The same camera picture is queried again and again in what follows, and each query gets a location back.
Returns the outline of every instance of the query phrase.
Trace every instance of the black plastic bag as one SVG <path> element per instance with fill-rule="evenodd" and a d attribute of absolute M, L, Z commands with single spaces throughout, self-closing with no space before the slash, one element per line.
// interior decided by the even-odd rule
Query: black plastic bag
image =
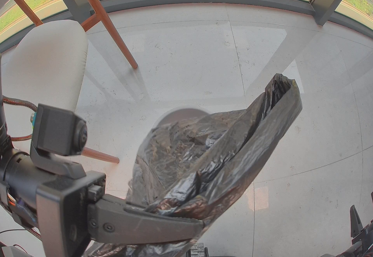
<path fill-rule="evenodd" d="M 258 175 L 302 110 L 295 80 L 276 74 L 246 110 L 186 119 L 153 129 L 139 148 L 126 200 L 166 216 L 203 220 L 193 240 L 104 244 L 95 257 L 178 257 Z"/>

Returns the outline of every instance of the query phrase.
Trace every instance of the chair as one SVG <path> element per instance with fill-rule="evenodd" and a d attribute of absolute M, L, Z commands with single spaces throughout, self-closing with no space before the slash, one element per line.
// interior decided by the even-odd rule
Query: chair
<path fill-rule="evenodd" d="M 7 0 L 0 0 L 0 7 Z M 88 39 L 72 20 L 52 21 L 33 28 L 2 68 L 3 94 L 75 111 L 83 81 Z M 5 106 L 11 136 L 30 133 L 30 110 Z M 30 140 L 14 142 L 29 152 Z M 117 157 L 84 148 L 83 156 L 118 163 Z"/>

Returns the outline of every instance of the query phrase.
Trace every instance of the trash bag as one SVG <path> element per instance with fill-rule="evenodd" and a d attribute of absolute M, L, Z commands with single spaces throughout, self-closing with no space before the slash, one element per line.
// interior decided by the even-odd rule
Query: trash bag
<path fill-rule="evenodd" d="M 258 175 L 302 110 L 295 80 L 276 74 L 246 110 L 185 119 L 152 129 L 141 144 L 126 200 L 145 211 L 203 220 L 190 241 L 104 244 L 92 257 L 178 257 Z"/>

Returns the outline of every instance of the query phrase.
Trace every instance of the white chair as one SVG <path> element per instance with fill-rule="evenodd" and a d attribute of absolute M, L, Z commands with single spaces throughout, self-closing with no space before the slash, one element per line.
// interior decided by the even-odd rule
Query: white chair
<path fill-rule="evenodd" d="M 8 0 L 0 0 L 2 7 Z M 76 21 L 52 21 L 33 28 L 17 45 L 2 67 L 3 94 L 8 97 L 43 103 L 75 111 L 82 86 L 88 39 Z M 5 106 L 11 136 L 31 133 L 31 111 L 24 107 Z M 30 140 L 14 142 L 29 152 Z M 82 155 L 118 163 L 119 159 L 90 148 Z"/>

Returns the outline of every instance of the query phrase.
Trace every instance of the floor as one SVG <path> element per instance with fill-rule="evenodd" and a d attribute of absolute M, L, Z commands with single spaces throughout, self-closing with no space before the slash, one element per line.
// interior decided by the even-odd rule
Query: floor
<path fill-rule="evenodd" d="M 107 193 L 125 198 L 137 149 L 166 111 L 244 109 L 283 73 L 296 79 L 303 110 L 201 241 L 210 255 L 236 257 L 318 257 L 351 245 L 351 205 L 363 225 L 373 219 L 373 40 L 310 16 L 244 5 L 155 6 L 110 17 L 139 68 L 131 69 L 102 24 L 94 26 L 76 113 L 87 120 L 87 145 L 120 163 L 72 157 L 107 174 Z M 19 237 L 43 256 L 39 242 Z"/>

